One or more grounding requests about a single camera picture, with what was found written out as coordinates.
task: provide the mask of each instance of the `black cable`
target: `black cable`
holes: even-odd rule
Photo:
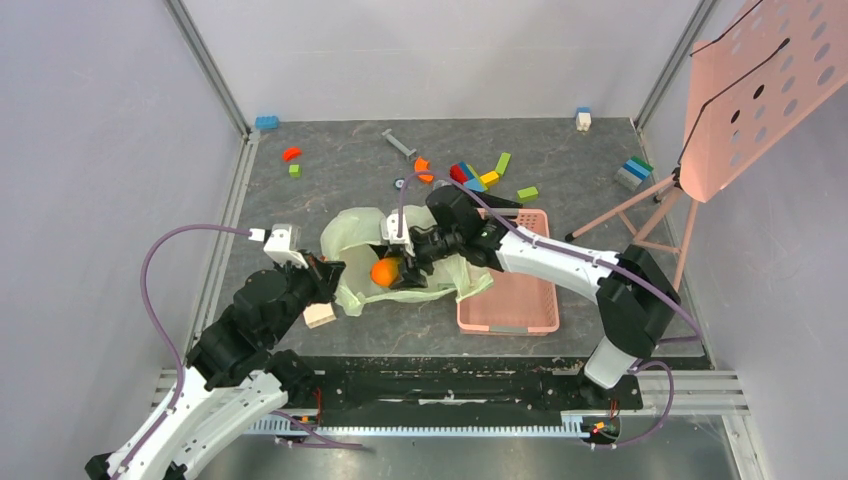
[[[724,36],[725,36],[725,35],[727,35],[728,33],[730,33],[730,31],[731,31],[731,30],[733,30],[733,28],[734,28],[736,25],[739,25],[739,22],[741,22],[742,20],[744,20],[744,19],[745,19],[745,17],[747,17],[749,13],[753,12],[753,11],[754,11],[754,9],[756,9],[757,7],[759,7],[761,3],[763,3],[763,0],[759,0],[757,3],[755,3],[755,4],[754,4],[754,6],[753,6],[753,7],[751,7],[751,8],[749,8],[749,9],[748,9],[748,11],[747,11],[747,12],[745,12],[745,14],[744,14],[744,15],[742,15],[741,17],[739,17],[739,20],[736,20],[735,22],[733,22],[733,25],[731,25],[731,26],[727,27],[727,30],[725,30],[724,32],[722,32],[722,34],[721,34],[721,35],[719,35],[718,37],[716,37],[716,38],[715,38],[715,40],[713,40],[712,42],[710,42],[710,43],[708,43],[708,44],[704,45],[703,47],[701,47],[701,48],[699,48],[699,49],[695,50],[694,52],[690,53],[690,54],[689,54],[689,56],[691,57],[692,55],[695,55],[696,53],[700,52],[701,50],[703,50],[703,49],[705,49],[705,48],[707,48],[707,47],[710,47],[710,46],[715,45],[716,43],[718,43],[718,41],[719,41],[719,40],[721,40],[722,38],[724,38]]]
[[[692,124],[692,128],[689,130],[689,135],[687,135],[687,136],[686,136],[686,142],[683,144],[683,149],[682,149],[682,150],[680,150],[680,156],[679,156],[679,157],[677,157],[677,164],[678,164],[678,165],[680,165],[680,162],[683,160],[683,154],[684,154],[684,153],[686,153],[686,148],[689,146],[689,141],[690,141],[690,140],[692,140],[692,134],[694,134],[694,133],[695,133],[695,127],[697,127],[697,126],[698,126],[698,122],[700,122],[700,121],[701,121],[701,115],[703,115],[703,114],[704,114],[704,110],[706,110],[706,109],[707,109],[707,106],[708,106],[710,103],[712,103],[715,99],[717,99],[718,97],[720,97],[720,96],[724,95],[724,93],[725,93],[725,92],[727,92],[727,91],[728,91],[728,90],[730,90],[731,88],[735,87],[735,86],[736,86],[739,82],[741,82],[742,80],[745,80],[745,78],[747,78],[747,77],[748,77],[748,75],[750,75],[750,74],[752,74],[752,73],[756,72],[756,71],[757,71],[760,67],[762,67],[763,65],[765,65],[766,63],[768,63],[768,61],[769,61],[769,60],[771,60],[772,58],[774,58],[774,57],[775,57],[775,56],[776,56],[776,55],[777,55],[777,54],[778,54],[778,53],[779,53],[779,52],[780,52],[780,51],[781,51],[784,47],[786,47],[787,45],[789,45],[789,37],[787,37],[787,38],[783,39],[783,41],[782,41],[782,42],[780,42],[780,46],[778,46],[778,47],[777,47],[777,49],[775,49],[775,51],[773,51],[773,52],[771,53],[771,55],[769,55],[768,57],[766,57],[766,59],[765,59],[765,60],[763,60],[762,62],[758,63],[756,67],[754,67],[754,68],[752,68],[752,69],[748,70],[748,71],[747,71],[744,75],[742,75],[741,77],[737,78],[737,79],[736,79],[733,83],[731,83],[730,85],[728,85],[728,86],[724,87],[724,88],[723,88],[720,92],[718,92],[717,94],[715,94],[715,95],[713,95],[712,97],[710,97],[710,99],[709,99],[709,100],[707,100],[706,102],[704,102],[704,104],[703,104],[703,105],[701,105],[701,110],[698,112],[698,116],[695,118],[695,123],[693,123],[693,124]]]

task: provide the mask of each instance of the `gray wall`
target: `gray wall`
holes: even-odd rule
[[[186,0],[249,118],[635,116],[697,0]]]
[[[0,2],[3,478],[81,479],[171,363],[138,271],[219,218],[238,137],[162,2]],[[211,234],[165,245],[153,301],[183,341]]]
[[[739,3],[722,2],[703,38]],[[685,69],[645,129],[661,175],[682,146],[688,83]],[[846,128],[843,87],[701,207],[686,266],[713,352],[739,372],[777,480],[844,477]],[[686,208],[672,217],[678,235]]]

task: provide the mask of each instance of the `gray floor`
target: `gray floor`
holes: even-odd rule
[[[535,185],[539,199],[529,207],[544,209],[554,238],[564,235],[629,198],[632,193],[612,180],[631,156],[642,156],[638,138],[627,119],[594,119],[588,134],[575,131],[572,119],[407,120],[285,123],[264,135],[250,177],[239,226],[270,227],[294,223],[301,227],[300,247],[320,251],[319,237],[342,209],[373,206],[389,212],[397,204],[393,181],[411,172],[402,155],[380,132],[392,128],[410,148],[435,169],[465,161],[479,173],[494,168],[501,152],[512,162],[490,193],[514,198],[515,191]],[[303,176],[290,178],[282,152],[298,146]],[[410,202],[423,204],[430,187],[416,182]],[[636,225],[653,211],[651,202],[634,207]],[[613,219],[577,244],[623,250],[629,236]],[[667,243],[668,229],[655,230],[650,241]],[[673,273],[671,255],[656,253]],[[244,279],[267,268],[268,258],[253,242],[236,241],[221,291],[218,312],[232,300]],[[280,348],[301,355],[568,355],[591,354],[603,336],[597,308],[588,300],[557,290],[561,326],[544,337],[463,335],[456,324],[453,298],[420,305],[381,302],[365,307],[360,317],[347,318],[336,307],[338,320],[314,330],[298,322]],[[691,311],[684,292],[684,306]],[[690,331],[679,318],[667,336]],[[670,345],[660,354],[701,355],[700,345]]]
[[[622,433],[645,431],[652,418],[624,419]],[[370,451],[304,450],[242,436],[201,473],[203,480],[366,479],[738,479],[721,418],[672,418],[650,440],[591,452],[572,439],[345,438]]]

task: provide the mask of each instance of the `green plastic bag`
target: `green plastic bag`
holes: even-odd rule
[[[430,210],[419,206],[403,209],[411,226],[427,228],[436,224]],[[362,315],[362,308],[372,302],[428,302],[456,292],[456,301],[476,295],[494,283],[488,269],[468,263],[460,255],[452,255],[433,264],[433,275],[427,275],[427,288],[389,290],[371,281],[371,267],[379,260],[369,245],[380,245],[380,223],[386,216],[377,208],[362,207],[343,210],[321,233],[321,251],[329,260],[341,260],[347,267],[336,290],[336,303],[352,317]]]

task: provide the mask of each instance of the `pink basket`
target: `pink basket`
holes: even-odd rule
[[[521,209],[516,223],[549,236],[543,210]],[[495,284],[456,307],[462,333],[482,335],[547,335],[559,328],[556,287],[551,282],[520,273],[492,271]]]

